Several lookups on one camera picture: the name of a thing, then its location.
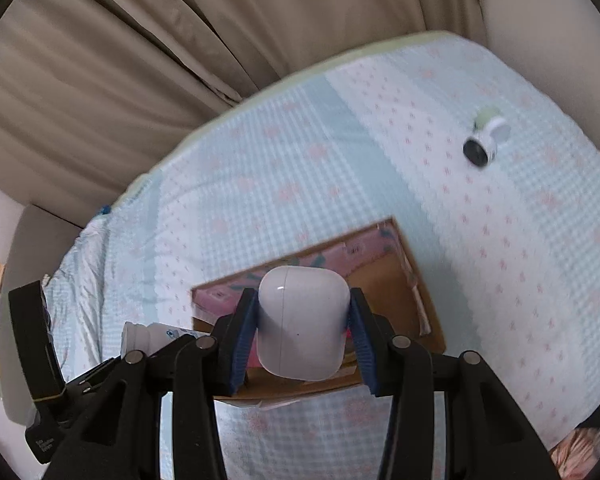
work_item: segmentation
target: open box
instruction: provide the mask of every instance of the open box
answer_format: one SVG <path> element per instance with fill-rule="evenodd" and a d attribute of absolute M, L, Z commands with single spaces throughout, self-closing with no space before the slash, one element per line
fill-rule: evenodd
<path fill-rule="evenodd" d="M 334 270 L 350 287 L 362 289 L 371 310 L 385 316 L 395 333 L 416 340 L 430 352 L 445 350 L 445 339 L 429 293 L 406 239 L 392 218 L 194 288 L 193 328 L 210 332 L 218 317 L 235 310 L 245 288 L 258 288 L 264 274 L 284 265 Z M 286 379 L 267 372 L 260 365 L 254 347 L 245 383 L 232 400 L 281 400 L 361 383 L 350 337 L 338 372 L 317 382 Z"/>

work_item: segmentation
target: beige curtain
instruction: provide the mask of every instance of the beige curtain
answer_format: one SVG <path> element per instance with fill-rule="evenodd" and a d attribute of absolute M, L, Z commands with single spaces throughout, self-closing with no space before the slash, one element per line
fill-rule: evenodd
<path fill-rule="evenodd" d="M 191 130 L 279 78 L 478 0 L 15 0 L 0 21 L 0 188 L 84 225 Z"/>

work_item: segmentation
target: bed sheet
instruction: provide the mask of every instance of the bed sheet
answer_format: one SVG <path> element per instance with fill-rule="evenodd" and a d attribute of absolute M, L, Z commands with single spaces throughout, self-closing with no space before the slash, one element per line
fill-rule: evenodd
<path fill-rule="evenodd" d="M 462 144 L 487 105 L 512 137 L 478 170 Z M 45 289 L 68 319 L 53 327 L 68 348 L 63 372 L 118 354 L 126 320 L 189 325 L 192 286 L 387 216 L 409 241 L 448 352 L 481 352 L 556 444 L 600 403 L 600 154 L 549 98 L 449 34 L 294 76 L 136 181 Z M 232 478 L 370 478 L 386 403 L 356 388 L 270 412 L 221 405 Z"/>

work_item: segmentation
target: gray headboard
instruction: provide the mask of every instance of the gray headboard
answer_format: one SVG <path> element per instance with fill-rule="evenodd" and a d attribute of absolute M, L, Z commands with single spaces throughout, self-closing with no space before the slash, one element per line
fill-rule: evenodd
<path fill-rule="evenodd" d="M 24 209 L 16 228 L 0 293 L 0 387 L 4 411 L 25 425 L 32 406 L 16 350 L 8 294 L 27 283 L 53 274 L 80 234 L 80 228 L 36 207 Z"/>

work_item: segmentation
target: white plastic bottle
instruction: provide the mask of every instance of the white plastic bottle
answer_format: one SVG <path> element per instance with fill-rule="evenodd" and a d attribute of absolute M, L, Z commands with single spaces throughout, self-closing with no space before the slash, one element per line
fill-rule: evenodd
<path fill-rule="evenodd" d="M 125 356 L 132 350 L 141 350 L 149 356 L 185 334 L 199 335 L 193 330 L 162 323 L 145 326 L 127 321 L 122 328 L 120 355 Z"/>

